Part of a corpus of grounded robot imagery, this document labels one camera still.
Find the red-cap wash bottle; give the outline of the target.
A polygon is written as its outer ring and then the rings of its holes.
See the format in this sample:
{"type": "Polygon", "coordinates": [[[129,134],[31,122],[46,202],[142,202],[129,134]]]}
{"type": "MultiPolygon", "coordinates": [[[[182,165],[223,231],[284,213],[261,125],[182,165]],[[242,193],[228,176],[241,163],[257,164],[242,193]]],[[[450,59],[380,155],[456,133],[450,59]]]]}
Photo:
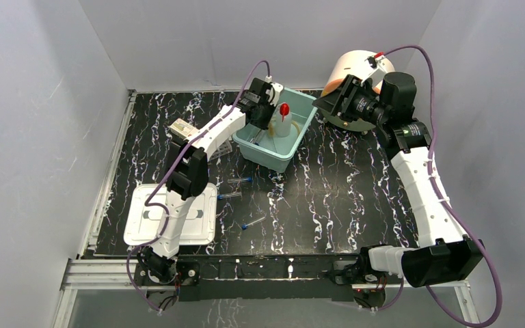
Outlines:
{"type": "Polygon", "coordinates": [[[291,133],[292,115],[289,105],[282,102],[277,106],[273,129],[276,137],[288,137],[291,133]]]}

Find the blue-base funnel tube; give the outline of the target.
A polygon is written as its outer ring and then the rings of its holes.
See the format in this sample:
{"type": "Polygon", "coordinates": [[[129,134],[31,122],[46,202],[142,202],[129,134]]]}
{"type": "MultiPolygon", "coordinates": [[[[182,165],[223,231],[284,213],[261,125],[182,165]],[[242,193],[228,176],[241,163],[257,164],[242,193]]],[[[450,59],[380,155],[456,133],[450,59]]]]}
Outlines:
{"type": "Polygon", "coordinates": [[[260,130],[255,134],[255,136],[251,139],[250,142],[255,146],[259,146],[265,136],[267,136],[267,131],[260,130]]]}

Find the small white red box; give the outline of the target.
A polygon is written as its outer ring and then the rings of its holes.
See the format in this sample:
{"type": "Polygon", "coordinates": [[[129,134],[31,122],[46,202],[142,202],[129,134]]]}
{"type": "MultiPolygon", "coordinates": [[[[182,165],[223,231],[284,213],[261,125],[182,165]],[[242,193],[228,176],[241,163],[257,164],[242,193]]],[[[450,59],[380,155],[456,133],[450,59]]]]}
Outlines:
{"type": "Polygon", "coordinates": [[[192,138],[199,132],[199,129],[192,126],[185,120],[178,118],[169,125],[170,133],[180,138],[192,138]]]}

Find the tan rubber tubing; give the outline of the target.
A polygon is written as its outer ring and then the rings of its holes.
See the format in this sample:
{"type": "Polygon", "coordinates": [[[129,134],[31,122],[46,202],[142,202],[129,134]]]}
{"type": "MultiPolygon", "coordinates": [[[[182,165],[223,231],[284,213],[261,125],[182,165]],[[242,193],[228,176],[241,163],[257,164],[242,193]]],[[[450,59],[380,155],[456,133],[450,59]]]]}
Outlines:
{"type": "Polygon", "coordinates": [[[277,125],[276,122],[272,121],[269,124],[269,130],[267,131],[267,136],[271,139],[276,139],[278,141],[295,141],[301,133],[301,129],[295,121],[292,121],[289,125],[289,128],[286,129],[286,125],[277,125]],[[279,132],[287,132],[285,136],[280,136],[279,132]]]}

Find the clear test tube rack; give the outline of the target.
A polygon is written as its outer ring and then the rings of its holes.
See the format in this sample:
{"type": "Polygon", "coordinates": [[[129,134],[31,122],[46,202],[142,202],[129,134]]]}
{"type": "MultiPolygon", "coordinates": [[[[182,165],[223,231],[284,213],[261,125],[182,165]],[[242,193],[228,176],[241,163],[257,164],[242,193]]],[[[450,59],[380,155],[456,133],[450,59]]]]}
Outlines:
{"type": "Polygon", "coordinates": [[[208,158],[208,161],[214,161],[215,159],[218,159],[221,156],[230,154],[232,152],[232,144],[229,139],[225,140],[214,153],[208,158]]]}

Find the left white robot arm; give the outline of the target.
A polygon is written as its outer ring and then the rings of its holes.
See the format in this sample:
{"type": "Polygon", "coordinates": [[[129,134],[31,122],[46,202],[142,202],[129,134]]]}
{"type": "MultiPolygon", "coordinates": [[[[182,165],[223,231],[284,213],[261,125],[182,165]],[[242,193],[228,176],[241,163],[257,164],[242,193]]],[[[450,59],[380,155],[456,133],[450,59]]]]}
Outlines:
{"type": "Polygon", "coordinates": [[[173,137],[167,171],[144,202],[146,207],[162,210],[156,234],[131,252],[158,283],[172,283],[178,276],[175,256],[180,236],[192,202],[208,184],[208,162],[213,153],[248,124],[267,129],[283,91],[284,86],[270,77],[255,78],[247,89],[239,91],[231,105],[223,106],[192,136],[173,137]]]}

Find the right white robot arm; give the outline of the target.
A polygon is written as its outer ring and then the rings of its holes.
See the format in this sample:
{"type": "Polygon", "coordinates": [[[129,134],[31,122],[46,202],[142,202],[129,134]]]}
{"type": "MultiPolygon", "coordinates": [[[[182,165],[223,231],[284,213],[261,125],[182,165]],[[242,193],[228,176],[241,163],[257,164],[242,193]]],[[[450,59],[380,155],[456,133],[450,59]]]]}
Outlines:
{"type": "Polygon", "coordinates": [[[446,197],[429,158],[431,135],[413,117],[417,87],[412,75],[391,72],[376,93],[369,80],[347,75],[313,106],[345,122],[363,120],[375,126],[376,138],[401,179],[418,230],[417,248],[376,245],[363,247],[358,275],[374,283],[384,273],[422,287],[464,280],[482,260],[479,246],[445,209],[446,197]]]}

